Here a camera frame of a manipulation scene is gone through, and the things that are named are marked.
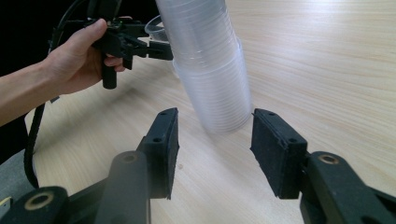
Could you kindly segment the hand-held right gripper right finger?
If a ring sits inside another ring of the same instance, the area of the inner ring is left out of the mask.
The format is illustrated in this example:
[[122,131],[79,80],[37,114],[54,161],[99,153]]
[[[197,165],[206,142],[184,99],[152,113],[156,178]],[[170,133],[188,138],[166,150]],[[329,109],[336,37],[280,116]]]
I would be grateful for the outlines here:
[[307,142],[272,111],[253,113],[250,150],[279,199],[298,199]]

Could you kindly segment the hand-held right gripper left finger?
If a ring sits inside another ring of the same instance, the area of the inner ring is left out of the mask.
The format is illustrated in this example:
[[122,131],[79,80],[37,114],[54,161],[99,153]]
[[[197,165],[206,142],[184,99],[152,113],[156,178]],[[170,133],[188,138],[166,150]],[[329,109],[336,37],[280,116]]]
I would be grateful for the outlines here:
[[137,150],[147,157],[149,197],[170,200],[179,150],[176,107],[168,108],[156,116]]

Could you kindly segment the single clear plastic cup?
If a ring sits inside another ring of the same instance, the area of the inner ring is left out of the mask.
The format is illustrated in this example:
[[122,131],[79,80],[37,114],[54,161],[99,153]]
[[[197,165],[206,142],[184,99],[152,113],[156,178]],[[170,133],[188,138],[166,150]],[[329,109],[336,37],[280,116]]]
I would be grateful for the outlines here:
[[163,21],[160,15],[151,19],[145,25],[145,32],[154,41],[167,42],[168,37],[163,26]]

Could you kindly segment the stack of clear plastic cups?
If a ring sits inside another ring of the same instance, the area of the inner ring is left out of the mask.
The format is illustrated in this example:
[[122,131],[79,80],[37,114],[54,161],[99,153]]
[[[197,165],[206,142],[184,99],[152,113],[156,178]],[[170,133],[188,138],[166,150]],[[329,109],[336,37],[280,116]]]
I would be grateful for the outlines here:
[[173,66],[203,127],[230,133],[251,113],[244,52],[225,0],[156,0]]

